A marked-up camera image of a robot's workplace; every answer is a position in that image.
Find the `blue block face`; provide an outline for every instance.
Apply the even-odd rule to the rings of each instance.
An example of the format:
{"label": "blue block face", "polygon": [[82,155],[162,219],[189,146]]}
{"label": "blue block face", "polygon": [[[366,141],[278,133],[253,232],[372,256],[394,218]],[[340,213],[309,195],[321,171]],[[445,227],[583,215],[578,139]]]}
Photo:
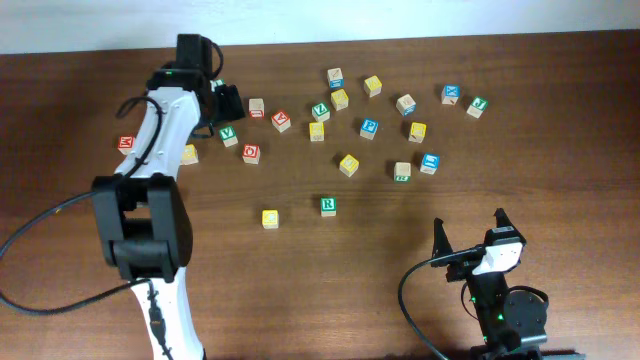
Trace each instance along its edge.
{"label": "blue block face", "polygon": [[344,79],[342,80],[331,80],[329,83],[329,87],[331,89],[338,89],[344,86]]}
{"label": "blue block face", "polygon": [[362,130],[375,134],[376,130],[378,130],[378,123],[371,119],[364,119],[364,122],[362,123]]}
{"label": "blue block face", "polygon": [[411,107],[408,107],[407,110],[404,111],[403,116],[407,116],[407,115],[411,114],[414,111],[416,111],[416,106],[415,105],[413,105]]}
{"label": "blue block face", "polygon": [[460,86],[458,85],[445,85],[444,95],[451,97],[460,97]]}
{"label": "blue block face", "polygon": [[439,163],[440,156],[438,155],[424,154],[424,158],[422,158],[422,165],[431,169],[437,169]]}

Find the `dark wood surface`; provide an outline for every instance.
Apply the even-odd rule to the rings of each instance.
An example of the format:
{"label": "dark wood surface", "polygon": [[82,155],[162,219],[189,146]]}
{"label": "dark wood surface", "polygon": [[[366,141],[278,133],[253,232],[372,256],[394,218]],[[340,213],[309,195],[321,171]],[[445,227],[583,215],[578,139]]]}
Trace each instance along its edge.
{"label": "dark wood surface", "polygon": [[[213,359],[351,359],[427,354],[397,304],[397,284],[430,256],[433,218],[455,249],[480,243],[504,207],[529,240],[510,285],[551,297],[545,349],[590,359],[640,358],[640,33],[488,36],[333,44],[225,47],[223,78],[262,97],[267,114],[293,126],[234,123],[240,143],[261,146],[259,166],[240,146],[193,141],[200,163],[180,169],[193,224],[188,292],[200,340]],[[3,238],[42,209],[88,190],[122,161],[119,135],[139,94],[173,49],[0,56],[0,219]],[[341,67],[349,107],[333,112],[324,143],[311,143],[311,105],[329,102],[326,70]],[[363,79],[378,75],[368,99]],[[443,106],[445,83],[463,99]],[[406,93],[417,110],[402,118]],[[470,97],[489,107],[465,114]],[[365,117],[380,122],[360,138]],[[428,124],[423,144],[408,124]],[[394,184],[395,161],[441,156],[434,176],[414,165]],[[336,159],[360,169],[347,178]],[[322,218],[318,198],[338,200]],[[263,230],[260,212],[281,227]],[[89,203],[37,227],[0,266],[2,290],[32,306],[54,306],[121,281],[102,259]],[[482,343],[460,305],[462,284],[444,269],[416,273],[407,306],[443,351]],[[2,359],[149,359],[142,314],[130,292],[68,315],[30,318],[0,308]]]}

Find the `white wall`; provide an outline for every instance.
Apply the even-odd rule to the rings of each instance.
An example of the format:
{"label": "white wall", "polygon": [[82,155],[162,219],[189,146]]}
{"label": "white wall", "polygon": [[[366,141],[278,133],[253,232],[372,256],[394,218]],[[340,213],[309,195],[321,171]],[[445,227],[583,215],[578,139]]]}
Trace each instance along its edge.
{"label": "white wall", "polygon": [[0,0],[0,53],[637,28],[639,0]]}

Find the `alphabet block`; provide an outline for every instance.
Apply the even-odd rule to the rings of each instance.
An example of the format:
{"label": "alphabet block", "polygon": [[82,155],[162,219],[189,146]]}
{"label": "alphabet block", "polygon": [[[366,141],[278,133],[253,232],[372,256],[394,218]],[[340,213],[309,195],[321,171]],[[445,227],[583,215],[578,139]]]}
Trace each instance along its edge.
{"label": "alphabet block", "polygon": [[340,161],[340,171],[348,177],[351,177],[358,170],[360,162],[351,155],[347,155]]}
{"label": "alphabet block", "polygon": [[421,143],[424,140],[424,136],[427,134],[427,125],[422,123],[412,123],[411,131],[409,132],[409,141]]}
{"label": "alphabet block", "polygon": [[220,134],[220,138],[222,139],[225,147],[233,146],[238,143],[236,132],[231,126],[220,129],[218,134]]}
{"label": "alphabet block", "polygon": [[329,80],[329,88],[339,89],[344,86],[344,78],[340,68],[329,69],[327,71],[327,79]]}
{"label": "alphabet block", "polygon": [[376,131],[378,131],[378,122],[371,119],[364,119],[362,127],[360,128],[360,136],[373,140],[373,137],[376,136]]}
{"label": "alphabet block", "polygon": [[258,165],[260,162],[260,147],[258,145],[246,144],[242,151],[242,159],[247,164]]}
{"label": "alphabet block", "polygon": [[264,100],[249,99],[249,115],[251,117],[264,117]]}
{"label": "alphabet block", "polygon": [[322,198],[320,199],[320,215],[324,216],[336,216],[338,205],[336,198]]}
{"label": "alphabet block", "polygon": [[291,118],[286,112],[280,110],[271,117],[271,123],[282,133],[291,127]]}
{"label": "alphabet block", "polygon": [[393,169],[395,182],[409,182],[411,179],[411,163],[397,162]]}
{"label": "alphabet block", "polygon": [[262,210],[262,227],[265,229],[277,229],[280,226],[278,210]]}
{"label": "alphabet block", "polygon": [[473,99],[469,109],[467,110],[467,114],[473,116],[474,118],[480,118],[480,115],[487,109],[489,102],[481,97],[477,97]]}
{"label": "alphabet block", "polygon": [[445,85],[442,89],[442,103],[445,105],[455,105],[460,98],[460,86],[458,85]]}
{"label": "alphabet block", "polygon": [[316,119],[317,122],[327,121],[329,120],[329,117],[331,117],[329,107],[325,103],[320,103],[314,106],[311,109],[311,115],[313,115],[313,118]]}
{"label": "alphabet block", "polygon": [[402,116],[407,116],[416,111],[416,102],[413,101],[411,95],[407,94],[398,99],[398,101],[396,102],[396,109],[400,111],[400,114],[402,114]]}
{"label": "alphabet block", "polygon": [[309,138],[311,141],[324,141],[324,124],[323,123],[310,123],[309,124]]}
{"label": "alphabet block", "polygon": [[344,89],[332,92],[331,103],[333,104],[333,107],[336,108],[336,111],[346,109],[347,106],[349,106],[349,97],[347,96],[347,92],[344,91]]}
{"label": "alphabet block", "polygon": [[136,141],[136,138],[133,136],[120,136],[118,139],[118,150],[124,155],[129,155],[131,150],[133,150],[133,143]]}
{"label": "alphabet block", "polygon": [[196,151],[196,147],[192,144],[189,144],[184,147],[184,151],[182,152],[182,159],[180,159],[180,165],[191,165],[198,163],[198,152]]}
{"label": "alphabet block", "polygon": [[382,92],[382,82],[377,76],[372,76],[364,81],[364,92],[369,97],[374,97]]}
{"label": "alphabet block", "polygon": [[440,156],[433,154],[424,154],[422,163],[420,164],[420,172],[433,175],[438,170],[440,164]]}

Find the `yellow block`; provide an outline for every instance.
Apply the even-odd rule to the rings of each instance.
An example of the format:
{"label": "yellow block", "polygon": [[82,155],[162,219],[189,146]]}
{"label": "yellow block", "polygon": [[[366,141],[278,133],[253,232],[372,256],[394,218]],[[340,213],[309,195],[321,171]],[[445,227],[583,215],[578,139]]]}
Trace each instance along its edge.
{"label": "yellow block", "polygon": [[265,229],[277,229],[279,224],[278,220],[278,210],[262,211],[262,226]]}
{"label": "yellow block", "polygon": [[376,75],[366,79],[364,83],[367,84],[369,91],[375,91],[382,87],[382,82],[380,82],[380,79],[378,79]]}
{"label": "yellow block", "polygon": [[359,165],[360,165],[360,162],[351,155],[345,156],[344,159],[340,161],[340,167],[344,168],[348,172],[355,171],[356,169],[358,169]]}
{"label": "yellow block", "polygon": [[324,124],[323,123],[310,123],[309,124],[309,134],[311,136],[314,135],[324,135]]}
{"label": "yellow block", "polygon": [[192,144],[186,145],[184,147],[184,151],[182,152],[182,159],[180,160],[181,165],[191,165],[198,162],[198,152],[196,151],[196,147]]}
{"label": "yellow block", "polygon": [[347,96],[347,92],[344,89],[340,89],[338,91],[334,91],[331,93],[331,102],[333,103],[333,107],[336,110],[342,110],[349,106],[349,97]]}
{"label": "yellow block", "polygon": [[411,136],[424,137],[426,133],[427,133],[427,125],[422,123],[411,124]]}

